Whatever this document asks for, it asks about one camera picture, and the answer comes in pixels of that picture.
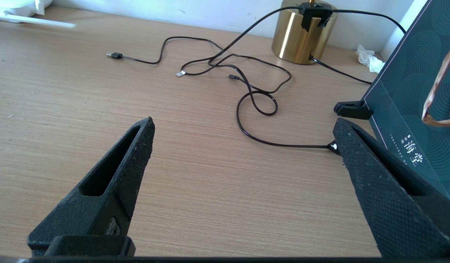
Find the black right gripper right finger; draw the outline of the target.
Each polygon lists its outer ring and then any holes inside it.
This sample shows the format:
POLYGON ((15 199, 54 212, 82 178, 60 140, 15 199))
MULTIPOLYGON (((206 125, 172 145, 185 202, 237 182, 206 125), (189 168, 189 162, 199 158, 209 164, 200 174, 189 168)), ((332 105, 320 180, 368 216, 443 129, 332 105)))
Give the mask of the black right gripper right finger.
POLYGON ((357 124, 332 133, 381 256, 450 258, 450 200, 357 124))

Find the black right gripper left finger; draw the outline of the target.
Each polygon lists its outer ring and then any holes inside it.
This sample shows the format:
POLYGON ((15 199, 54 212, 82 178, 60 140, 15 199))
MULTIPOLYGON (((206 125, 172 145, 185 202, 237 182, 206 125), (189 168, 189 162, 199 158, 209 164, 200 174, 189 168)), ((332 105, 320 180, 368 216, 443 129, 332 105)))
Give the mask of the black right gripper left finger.
POLYGON ((63 235, 127 235, 153 151, 152 118, 136 122, 28 235, 33 256, 43 256, 63 235))

